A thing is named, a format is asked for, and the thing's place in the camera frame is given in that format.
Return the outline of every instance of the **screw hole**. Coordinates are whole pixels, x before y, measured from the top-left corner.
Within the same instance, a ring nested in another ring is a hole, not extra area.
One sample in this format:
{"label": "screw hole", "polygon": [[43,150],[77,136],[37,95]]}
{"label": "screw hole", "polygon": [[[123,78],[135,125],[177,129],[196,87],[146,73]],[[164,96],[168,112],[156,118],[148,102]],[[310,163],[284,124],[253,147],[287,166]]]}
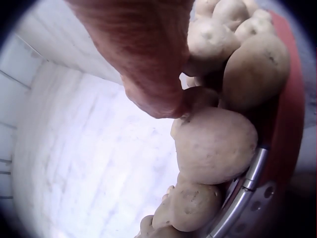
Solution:
{"label": "screw hole", "polygon": [[261,209],[261,202],[259,202],[259,201],[254,202],[251,206],[252,212],[258,211],[260,209]]}
{"label": "screw hole", "polygon": [[265,190],[265,192],[264,192],[264,197],[265,197],[265,198],[269,198],[270,196],[273,195],[273,193],[274,193],[273,187],[272,187],[272,186],[271,186],[271,187],[268,187],[268,188]]}

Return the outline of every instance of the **human hand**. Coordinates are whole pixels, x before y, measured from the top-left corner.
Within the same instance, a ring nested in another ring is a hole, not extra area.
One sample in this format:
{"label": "human hand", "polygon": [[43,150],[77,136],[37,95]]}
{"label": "human hand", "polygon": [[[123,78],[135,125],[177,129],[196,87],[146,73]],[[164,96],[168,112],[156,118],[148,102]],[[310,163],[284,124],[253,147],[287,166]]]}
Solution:
{"label": "human hand", "polygon": [[67,0],[128,98],[155,118],[189,111],[179,75],[194,0]]}

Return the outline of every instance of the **potato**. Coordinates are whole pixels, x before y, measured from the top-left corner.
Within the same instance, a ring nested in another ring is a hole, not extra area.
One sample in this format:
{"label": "potato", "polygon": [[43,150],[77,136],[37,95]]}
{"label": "potato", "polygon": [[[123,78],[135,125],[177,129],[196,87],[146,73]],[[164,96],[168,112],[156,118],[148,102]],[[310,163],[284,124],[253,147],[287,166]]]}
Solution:
{"label": "potato", "polygon": [[177,184],[171,197],[171,224],[184,232],[197,230],[211,221],[221,207],[221,194],[213,185]]}
{"label": "potato", "polygon": [[178,131],[178,128],[185,120],[182,118],[174,119],[172,127],[171,127],[171,137],[175,140],[175,135]]}
{"label": "potato", "polygon": [[168,196],[164,201],[162,201],[161,205],[154,212],[152,221],[152,226],[154,230],[171,225],[169,215],[170,206],[171,197]]}
{"label": "potato", "polygon": [[259,33],[275,34],[272,23],[264,18],[251,17],[245,20],[235,31],[237,39],[243,43],[246,39]]}
{"label": "potato", "polygon": [[168,194],[164,194],[163,197],[162,197],[162,201],[164,201],[167,198],[168,198]]}
{"label": "potato", "polygon": [[191,238],[191,235],[169,226],[156,229],[148,238]]}
{"label": "potato", "polygon": [[241,0],[220,0],[215,6],[212,18],[235,31],[250,17],[246,5]]}
{"label": "potato", "polygon": [[244,4],[247,6],[249,16],[252,16],[253,13],[259,9],[258,4],[255,2],[255,0],[242,0]]}
{"label": "potato", "polygon": [[210,18],[199,18],[190,24],[187,43],[190,57],[183,69],[187,76],[204,76],[220,70],[240,47],[238,39],[228,27]]}
{"label": "potato", "polygon": [[206,107],[175,134],[178,168],[190,182],[219,184],[239,176],[251,163],[257,132],[239,113]]}
{"label": "potato", "polygon": [[171,192],[174,188],[175,188],[174,185],[169,186],[168,189],[167,189],[167,191],[166,191],[166,193],[167,193],[167,194],[170,194],[170,192]]}
{"label": "potato", "polygon": [[178,184],[182,184],[182,183],[185,183],[185,182],[188,182],[188,181],[184,178],[184,176],[182,176],[181,173],[178,173],[177,183],[178,183]]}
{"label": "potato", "polygon": [[277,36],[252,36],[227,63],[222,100],[230,110],[247,111],[279,94],[289,71],[288,49]]}
{"label": "potato", "polygon": [[149,235],[154,231],[152,226],[153,215],[144,217],[140,223],[140,234],[142,238],[148,238]]}
{"label": "potato", "polygon": [[268,11],[263,10],[263,9],[256,10],[253,13],[252,17],[263,19],[263,20],[267,20],[267,21],[273,23],[273,19],[272,19],[271,14]]}
{"label": "potato", "polygon": [[184,121],[189,120],[196,110],[207,106],[216,107],[219,101],[218,94],[214,90],[199,86],[185,89],[184,95],[186,104],[191,105],[191,113],[190,115],[177,118],[173,121],[171,127],[171,137],[173,139],[177,133],[178,127]]}
{"label": "potato", "polygon": [[220,0],[196,0],[195,16],[212,17],[216,4]]}
{"label": "potato", "polygon": [[141,238],[141,231],[134,238]]}

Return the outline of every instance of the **white surface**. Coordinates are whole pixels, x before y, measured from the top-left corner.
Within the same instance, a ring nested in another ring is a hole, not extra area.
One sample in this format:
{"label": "white surface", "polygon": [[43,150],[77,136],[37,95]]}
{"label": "white surface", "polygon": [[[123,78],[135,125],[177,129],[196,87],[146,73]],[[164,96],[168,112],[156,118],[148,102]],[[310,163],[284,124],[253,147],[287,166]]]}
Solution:
{"label": "white surface", "polygon": [[0,160],[0,173],[1,172],[11,172],[11,161]]}
{"label": "white surface", "polygon": [[21,21],[17,34],[50,61],[121,83],[63,0],[39,1]]}
{"label": "white surface", "polygon": [[26,234],[12,200],[11,158],[20,113],[43,61],[14,34],[7,40],[0,56],[0,211],[13,231],[19,231],[22,237]]}
{"label": "white surface", "polygon": [[34,237],[133,237],[176,183],[172,119],[151,118],[118,84],[47,62],[23,118],[14,201]]}
{"label": "white surface", "polygon": [[12,187],[11,187],[11,176],[8,174],[0,173],[0,199],[1,197],[11,197]]}
{"label": "white surface", "polygon": [[2,160],[11,160],[14,133],[15,129],[0,124],[0,159]]}
{"label": "white surface", "polygon": [[16,126],[29,89],[0,73],[0,122]]}
{"label": "white surface", "polygon": [[31,87],[37,70],[44,59],[29,45],[13,34],[3,46],[0,56],[0,70]]}

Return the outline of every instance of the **raw potato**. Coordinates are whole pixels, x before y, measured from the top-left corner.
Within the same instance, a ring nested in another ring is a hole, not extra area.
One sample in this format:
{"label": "raw potato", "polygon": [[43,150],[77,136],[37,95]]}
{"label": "raw potato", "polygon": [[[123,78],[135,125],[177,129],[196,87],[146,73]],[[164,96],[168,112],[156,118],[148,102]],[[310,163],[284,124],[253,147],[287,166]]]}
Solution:
{"label": "raw potato", "polygon": [[134,238],[139,238],[139,237],[141,237],[141,231],[139,231],[139,233]]}
{"label": "raw potato", "polygon": [[178,184],[183,184],[183,183],[185,183],[185,182],[188,182],[185,178],[184,178],[184,176],[182,176],[181,175],[181,173],[179,172],[178,173],[178,176],[177,176],[177,183]]}
{"label": "raw potato", "polygon": [[247,111],[279,94],[289,71],[288,49],[277,36],[252,36],[227,63],[222,100],[230,110]]}
{"label": "raw potato", "polygon": [[220,70],[240,47],[238,39],[228,27],[210,18],[199,18],[189,25],[187,43],[190,58],[183,69],[187,76],[204,76]]}
{"label": "raw potato", "polygon": [[219,97],[218,94],[212,90],[204,87],[192,87],[185,89],[184,91],[185,101],[188,105],[191,105],[192,111],[190,115],[177,118],[173,121],[171,127],[171,137],[175,139],[175,135],[179,126],[184,122],[190,119],[190,117],[203,107],[216,107],[218,105]]}
{"label": "raw potato", "polygon": [[263,9],[256,10],[253,13],[252,17],[263,19],[263,20],[267,20],[267,21],[273,23],[273,19],[272,19],[271,14],[268,11],[263,10]]}
{"label": "raw potato", "polygon": [[275,34],[274,26],[266,19],[251,17],[242,22],[237,28],[235,35],[237,39],[243,43],[246,39],[259,33]]}
{"label": "raw potato", "polygon": [[156,229],[148,238],[191,238],[191,235],[169,226]]}
{"label": "raw potato", "polygon": [[238,26],[250,17],[242,0],[220,0],[215,6],[212,18],[235,31]]}
{"label": "raw potato", "polygon": [[255,2],[255,0],[242,0],[244,4],[247,6],[248,13],[250,16],[253,15],[253,13],[259,9],[258,4]]}
{"label": "raw potato", "polygon": [[171,137],[175,140],[176,133],[178,131],[178,128],[181,126],[181,124],[184,122],[182,118],[174,119],[172,127],[171,127]]}
{"label": "raw potato", "polygon": [[216,4],[220,0],[196,0],[195,16],[198,17],[212,17],[212,13]]}
{"label": "raw potato", "polygon": [[150,234],[154,232],[152,221],[153,221],[153,215],[146,216],[141,220],[140,233],[142,238],[148,238]]}
{"label": "raw potato", "polygon": [[168,194],[163,195],[162,201],[164,201],[164,200],[167,199],[167,198],[168,198]]}
{"label": "raw potato", "polygon": [[251,163],[257,132],[239,113],[206,107],[184,122],[175,135],[178,168],[190,182],[220,184],[239,176]]}
{"label": "raw potato", "polygon": [[174,228],[190,232],[211,221],[221,207],[221,194],[213,185],[177,184],[171,197],[171,224]]}
{"label": "raw potato", "polygon": [[162,201],[161,205],[156,209],[152,221],[152,226],[154,230],[159,229],[161,227],[167,227],[171,225],[169,209],[171,206],[171,197],[167,197],[164,201]]}
{"label": "raw potato", "polygon": [[166,191],[166,193],[167,193],[167,194],[170,194],[170,192],[171,192],[174,188],[175,188],[174,185],[169,186],[168,189],[167,189],[167,191]]}

